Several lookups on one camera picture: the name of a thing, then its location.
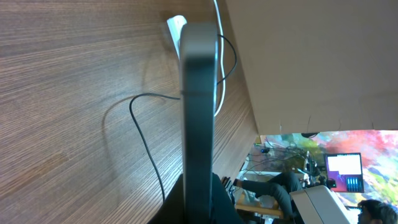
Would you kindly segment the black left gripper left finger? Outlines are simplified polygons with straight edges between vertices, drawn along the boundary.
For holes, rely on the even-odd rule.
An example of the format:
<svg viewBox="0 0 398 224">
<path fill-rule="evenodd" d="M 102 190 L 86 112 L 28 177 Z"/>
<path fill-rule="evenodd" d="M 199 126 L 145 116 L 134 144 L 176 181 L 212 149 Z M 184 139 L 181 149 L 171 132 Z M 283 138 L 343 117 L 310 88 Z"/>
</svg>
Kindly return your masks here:
<svg viewBox="0 0 398 224">
<path fill-rule="evenodd" d="M 180 174 L 165 202 L 148 224 L 184 224 L 183 174 Z"/>
</svg>

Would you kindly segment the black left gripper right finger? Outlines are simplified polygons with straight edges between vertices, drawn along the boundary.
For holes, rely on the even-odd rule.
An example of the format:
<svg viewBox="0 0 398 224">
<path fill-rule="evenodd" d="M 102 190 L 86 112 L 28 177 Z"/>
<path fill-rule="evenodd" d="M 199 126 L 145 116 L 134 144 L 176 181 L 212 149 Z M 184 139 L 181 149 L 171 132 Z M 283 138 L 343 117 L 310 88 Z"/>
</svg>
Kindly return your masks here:
<svg viewBox="0 0 398 224">
<path fill-rule="evenodd" d="M 215 224 L 243 224 L 241 217 L 232 204 L 221 179 L 212 173 L 212 210 L 211 223 Z"/>
</svg>

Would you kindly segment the blue-screen Galaxy smartphone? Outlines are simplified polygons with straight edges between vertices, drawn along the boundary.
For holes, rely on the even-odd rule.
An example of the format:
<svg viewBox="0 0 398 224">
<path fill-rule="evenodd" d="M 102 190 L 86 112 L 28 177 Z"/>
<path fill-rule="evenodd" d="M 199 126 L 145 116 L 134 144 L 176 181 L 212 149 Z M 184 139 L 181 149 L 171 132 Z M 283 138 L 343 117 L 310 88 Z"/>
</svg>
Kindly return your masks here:
<svg viewBox="0 0 398 224">
<path fill-rule="evenodd" d="M 186 223 L 210 221 L 217 69 L 216 26 L 185 24 L 180 37 L 180 96 Z"/>
</svg>

